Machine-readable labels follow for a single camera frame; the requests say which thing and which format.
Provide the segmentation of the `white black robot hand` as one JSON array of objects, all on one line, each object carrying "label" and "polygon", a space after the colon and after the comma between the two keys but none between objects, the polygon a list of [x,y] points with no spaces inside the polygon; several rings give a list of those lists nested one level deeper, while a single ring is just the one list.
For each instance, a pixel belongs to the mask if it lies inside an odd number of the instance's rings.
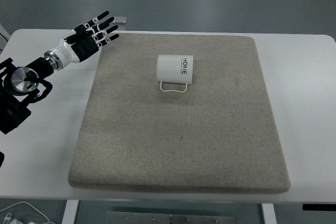
[{"label": "white black robot hand", "polygon": [[114,17],[110,17],[105,22],[98,24],[98,21],[108,15],[109,11],[107,10],[62,35],[58,41],[58,45],[44,53],[44,59],[47,60],[54,70],[59,71],[71,63],[83,62],[96,54],[99,48],[119,38],[119,34],[105,37],[119,27],[118,25],[114,25],[104,30],[114,21]]}]

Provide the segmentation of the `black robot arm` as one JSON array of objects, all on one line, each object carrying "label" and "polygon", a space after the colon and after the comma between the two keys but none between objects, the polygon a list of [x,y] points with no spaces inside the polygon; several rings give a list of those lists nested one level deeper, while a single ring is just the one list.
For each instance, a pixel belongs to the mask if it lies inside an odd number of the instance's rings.
[{"label": "black robot arm", "polygon": [[24,67],[13,64],[12,58],[1,62],[1,132],[7,134],[16,129],[30,115],[28,105],[37,103],[49,95],[53,85],[47,77],[71,63],[80,63],[117,39],[114,17],[105,11],[86,23],[65,33],[54,48],[47,50]]}]

